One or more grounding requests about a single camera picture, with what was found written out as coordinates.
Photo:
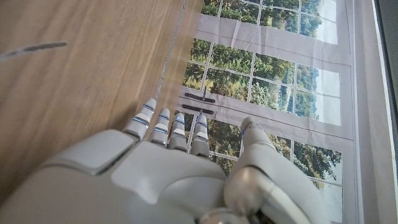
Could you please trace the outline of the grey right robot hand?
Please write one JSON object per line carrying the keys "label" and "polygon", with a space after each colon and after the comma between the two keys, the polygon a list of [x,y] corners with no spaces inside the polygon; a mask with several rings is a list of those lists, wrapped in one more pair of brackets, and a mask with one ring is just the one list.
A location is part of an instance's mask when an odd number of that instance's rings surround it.
{"label": "grey right robot hand", "polygon": [[46,160],[1,205],[2,223],[328,223],[312,181],[252,117],[229,174],[210,158],[205,115],[187,144],[184,117],[149,99],[122,131],[107,129]]}

